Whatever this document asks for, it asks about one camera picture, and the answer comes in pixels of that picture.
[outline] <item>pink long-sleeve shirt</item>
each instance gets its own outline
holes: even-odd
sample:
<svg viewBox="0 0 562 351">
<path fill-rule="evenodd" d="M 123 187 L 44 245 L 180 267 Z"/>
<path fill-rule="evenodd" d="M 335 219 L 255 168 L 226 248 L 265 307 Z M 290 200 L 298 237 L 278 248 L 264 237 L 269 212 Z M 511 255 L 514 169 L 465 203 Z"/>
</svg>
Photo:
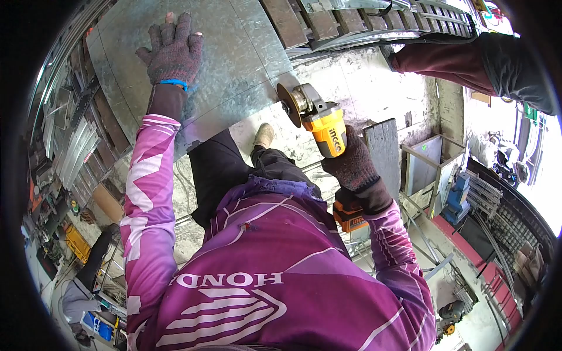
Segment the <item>pink long-sleeve shirt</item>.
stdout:
<svg viewBox="0 0 562 351">
<path fill-rule="evenodd" d="M 377 278 L 355 266 L 325 202 L 232 189 L 203 247 L 174 262 L 174 137 L 147 115 L 137 133 L 121 222 L 131 350 L 203 345 L 429 350 L 430 292 L 396 203 L 366 216 Z"/>
</svg>

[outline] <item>wooden plank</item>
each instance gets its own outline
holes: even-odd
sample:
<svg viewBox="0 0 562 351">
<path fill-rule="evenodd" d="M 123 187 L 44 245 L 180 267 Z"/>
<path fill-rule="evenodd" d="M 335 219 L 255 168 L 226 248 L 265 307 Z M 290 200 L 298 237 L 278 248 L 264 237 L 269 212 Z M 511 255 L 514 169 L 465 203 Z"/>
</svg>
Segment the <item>wooden plank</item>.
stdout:
<svg viewBox="0 0 562 351">
<path fill-rule="evenodd" d="M 115 146 L 115 151 L 121 155 L 125 150 L 127 150 L 130 144 L 125 133 L 123 133 L 123 129 L 121 129 L 121 126 L 117 122 L 105 95 L 103 95 L 102 89 L 99 89 L 97 93 L 94 94 L 93 105 L 95 105 L 92 106 L 93 108 L 98 109 L 99 116 L 103 122 L 103 127 L 107 130 L 107 133 L 111 138 L 111 142 Z"/>
<path fill-rule="evenodd" d="M 344 34 L 360 33 L 365 30 L 361 16 L 359 16 L 359 11 L 354 8 L 334 11 L 334 16 L 339 22 Z"/>
<path fill-rule="evenodd" d="M 291 4 L 291 8 L 295 13 L 301 12 L 301 7 L 298 5 L 298 0 L 289 0 L 289 3 Z"/>
<path fill-rule="evenodd" d="M 398 155 L 398 130 L 394 118 L 375 124 L 363 130 L 365 143 L 378 174 L 388 192 L 398 203 L 400 191 L 400 167 Z"/>
<path fill-rule="evenodd" d="M 433 13 L 433 11 L 431 10 L 431 7 L 429 7 L 428 5 L 422 4 L 422 3 L 417 3 L 417 4 L 419 5 L 419 8 L 421 8 L 422 12 Z M 439 23 L 436 20 L 427 19 L 427 22 L 429 23 L 430 31 L 443 32 L 443 30 L 439 26 Z"/>
<path fill-rule="evenodd" d="M 436 15 L 441 15 L 441 16 L 447 17 L 447 13 L 442 8 L 440 8 L 440 7 L 434 7 L 434 8 L 435 8 L 435 14 Z M 441 22 L 443 24 L 445 24 L 445 28 L 450 34 L 455 33 L 455 29 L 453 28 L 453 23 L 450 23 L 450 22 L 447 22 L 447 21 L 441 21 Z"/>
<path fill-rule="evenodd" d="M 123 207 L 110 192 L 107 191 L 103 184 L 99 184 L 94 189 L 92 198 L 113 223 L 119 223 L 121 221 L 124 214 Z"/>
<path fill-rule="evenodd" d="M 308 13 L 302 8 L 301 14 L 312 29 L 315 40 L 326 40 L 339 36 L 337 23 L 332 19 L 329 11 Z"/>
<path fill-rule="evenodd" d="M 492 107 L 492 98 L 489 97 L 486 94 L 482 94 L 482 93 L 479 93 L 479 92 L 472 92 L 472 98 L 474 100 L 482 101 L 482 102 L 488 104 L 488 107 Z"/>
<path fill-rule="evenodd" d="M 458 19 L 458 20 L 460 20 L 460 21 L 464 21 L 464 19 L 462 18 L 462 16 L 461 16 L 460 13 L 456 13 L 455 11 L 450 11 L 450 12 L 451 12 L 451 14 L 453 15 L 454 18 L 456 18 L 456 19 Z M 466 28 L 466 25 L 460 24 L 460 25 L 459 25 L 459 30 L 460 30 L 460 34 L 459 34 L 459 35 L 462 35 L 463 37 L 469 37 L 469 36 L 470 36 L 470 35 L 469 35 L 469 30 Z"/>
<path fill-rule="evenodd" d="M 453 15 L 454 12 L 452 12 L 451 10 L 443 9 L 443 13 L 445 14 L 445 16 L 448 16 L 448 17 L 450 17 L 450 18 L 452 18 L 452 19 L 454 19 L 454 20 L 457 20 L 457 19 L 455 18 L 455 16 Z M 454 22 L 452 23 L 452 25 L 453 25 L 453 28 L 455 29 L 455 34 L 456 34 L 456 35 L 461 35 L 461 32 L 460 32 L 460 25 L 459 25 L 458 23 L 454 23 Z"/>
<path fill-rule="evenodd" d="M 262 0 L 265 11 L 285 49 L 307 44 L 305 33 L 302 31 L 297 16 L 287 0 Z"/>
<path fill-rule="evenodd" d="M 425 17 L 421 17 L 419 13 L 414 13 L 414 18 L 418 23 L 419 31 L 431 31 L 431 26 L 429 25 L 429 21 Z"/>
<path fill-rule="evenodd" d="M 376 10 L 372 10 L 369 8 L 359 9 L 359 15 L 363 18 L 363 21 L 365 21 L 365 26 L 367 27 L 367 30 L 368 31 L 388 30 L 388 26 L 384 21 L 384 19 L 380 16 L 370 16 L 369 14 L 371 13 L 371 11 L 376 11 Z"/>
<path fill-rule="evenodd" d="M 418 30 L 418 23 L 414 17 L 414 13 L 411 11 L 398 11 L 398 15 L 402 20 L 404 29 L 406 30 Z"/>
<path fill-rule="evenodd" d="M 390 10 L 386 16 L 383 16 L 384 21 L 386 22 L 388 29 L 390 30 L 404 30 L 404 24 L 402 23 L 402 19 L 400 18 L 400 14 L 396 10 Z"/>
</svg>

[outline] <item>metal sheet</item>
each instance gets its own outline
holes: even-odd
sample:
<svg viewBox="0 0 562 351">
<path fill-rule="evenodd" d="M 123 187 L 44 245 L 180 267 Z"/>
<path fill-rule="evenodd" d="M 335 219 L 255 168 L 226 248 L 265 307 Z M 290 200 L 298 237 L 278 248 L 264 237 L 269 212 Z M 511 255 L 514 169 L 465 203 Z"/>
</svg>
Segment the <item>metal sheet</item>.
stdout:
<svg viewBox="0 0 562 351">
<path fill-rule="evenodd" d="M 84 164 L 84 159 L 89 152 L 95 149 L 99 137 L 96 133 L 96 125 L 88 122 L 82 117 L 78 128 L 73 132 L 65 154 L 57 160 L 56 172 L 61 179 L 65 189 L 70 189 L 78 171 Z"/>
<path fill-rule="evenodd" d="M 131 144 L 151 91 L 135 50 L 150 47 L 148 28 L 162 23 L 168 11 L 191 12 L 192 28 L 205 36 L 203 62 L 194 82 L 198 90 L 184 106 L 176 157 L 276 102 L 278 81 L 289 87 L 298 84 L 259 1 L 120 0 L 87 42 L 101 88 Z"/>
<path fill-rule="evenodd" d="M 443 140 L 440 135 L 412 146 L 411 148 L 418 153 L 428 157 L 436 164 L 441 161 L 441 146 Z M 415 156 L 407 154 L 406 159 L 406 195 L 410 196 L 424 189 L 429 184 L 435 182 L 437 169 L 423 162 Z"/>
<path fill-rule="evenodd" d="M 303 8 L 308 13 L 345 10 L 347 8 L 380 8 L 385 9 L 390 1 L 385 0 L 300 0 Z M 405 0 L 393 0 L 393 10 L 409 10 L 411 5 Z"/>
</svg>

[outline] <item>work glove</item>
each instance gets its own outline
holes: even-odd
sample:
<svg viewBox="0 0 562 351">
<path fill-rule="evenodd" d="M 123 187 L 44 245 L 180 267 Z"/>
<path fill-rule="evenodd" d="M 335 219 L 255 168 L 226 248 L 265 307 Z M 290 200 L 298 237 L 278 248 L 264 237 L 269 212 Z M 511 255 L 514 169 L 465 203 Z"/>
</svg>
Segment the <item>work glove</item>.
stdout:
<svg viewBox="0 0 562 351">
<path fill-rule="evenodd" d="M 152 51 L 140 47 L 137 56 L 147 65 L 152 85 L 179 84 L 187 91 L 201 66 L 203 48 L 203 35 L 190 30 L 191 15 L 187 12 L 179 16 L 178 25 L 154 24 L 148 29 Z"/>
<path fill-rule="evenodd" d="M 181 122 L 187 91 L 201 66 L 203 35 L 190 34 L 191 15 L 183 13 L 174 25 L 174 14 L 166 15 L 166 23 L 148 29 L 152 51 L 137 49 L 137 56 L 148 67 L 152 84 L 147 115 L 163 115 Z"/>
<path fill-rule="evenodd" d="M 392 204 L 392 197 L 373 165 L 367 146 L 352 126 L 346 125 L 346 135 L 346 150 L 338 157 L 323 159 L 322 169 L 336 177 L 341 187 L 354 193 L 364 213 L 381 213 Z"/>
</svg>

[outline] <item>wooden board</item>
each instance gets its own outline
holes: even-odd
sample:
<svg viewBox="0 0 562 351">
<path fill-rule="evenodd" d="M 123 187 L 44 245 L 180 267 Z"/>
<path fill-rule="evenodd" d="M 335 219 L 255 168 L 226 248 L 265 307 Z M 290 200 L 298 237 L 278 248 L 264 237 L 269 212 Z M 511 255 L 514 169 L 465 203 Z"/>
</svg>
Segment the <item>wooden board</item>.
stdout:
<svg viewBox="0 0 562 351">
<path fill-rule="evenodd" d="M 334 16 L 339 22 L 344 34 L 360 33 L 365 30 L 361 16 L 359 16 L 359 11 L 354 8 L 334 11 Z"/>
<path fill-rule="evenodd" d="M 308 13 L 303 9 L 301 14 L 310 29 L 312 29 L 315 40 L 326 40 L 339 36 L 337 23 L 329 11 Z"/>
<path fill-rule="evenodd" d="M 100 209 L 109 217 L 113 223 L 119 223 L 123 218 L 123 207 L 117 200 L 107 191 L 103 184 L 99 184 L 92 194 L 92 198 Z"/>
<path fill-rule="evenodd" d="M 285 49 L 298 47 L 309 42 L 291 8 L 291 4 L 287 0 L 262 0 L 261 3 Z"/>
<path fill-rule="evenodd" d="M 383 16 L 384 21 L 386 22 L 388 29 L 391 30 L 404 30 L 404 24 L 402 23 L 402 19 L 400 18 L 399 11 L 390 10 L 386 16 Z"/>
<path fill-rule="evenodd" d="M 400 168 L 398 155 L 398 130 L 394 118 L 363 130 L 365 143 L 373 165 L 383 179 L 388 192 L 398 202 L 400 191 Z"/>
<path fill-rule="evenodd" d="M 431 6 L 430 5 L 426 5 L 426 4 L 422 4 L 422 3 L 416 3 L 419 8 L 421 9 L 421 12 L 425 12 L 425 13 L 433 13 Z M 435 31 L 435 32 L 443 32 L 442 28 L 439 26 L 439 23 L 434 20 L 434 19 L 427 19 L 427 22 L 429 24 L 430 30 L 431 31 Z"/>
<path fill-rule="evenodd" d="M 398 11 L 398 15 L 402 20 L 404 29 L 406 30 L 418 30 L 418 23 L 416 22 L 416 17 L 411 11 Z"/>
<path fill-rule="evenodd" d="M 103 91 L 101 89 L 94 94 L 94 104 L 94 108 L 98 109 L 103 126 L 107 130 L 107 133 L 115 146 L 115 151 L 117 151 L 118 154 L 122 154 L 125 150 L 127 150 L 130 144 L 125 136 L 125 133 L 123 133 L 123 129 L 121 129 L 121 126 L 117 122 L 117 119 L 115 118 L 115 115 L 107 103 L 107 99 L 105 95 L 103 95 Z"/>
<path fill-rule="evenodd" d="M 369 31 L 376 31 L 376 30 L 387 30 L 388 26 L 384 19 L 380 16 L 370 16 L 370 13 L 378 13 L 377 10 L 373 10 L 371 8 L 361 8 L 359 9 L 359 14 L 365 21 L 365 26 Z"/>
<path fill-rule="evenodd" d="M 437 15 L 448 17 L 447 10 L 443 10 L 440 7 L 434 7 L 434 8 L 435 8 L 435 13 Z M 455 28 L 453 27 L 453 23 L 447 21 L 441 21 L 441 23 L 445 24 L 446 30 L 449 32 L 449 34 L 455 34 Z"/>
</svg>

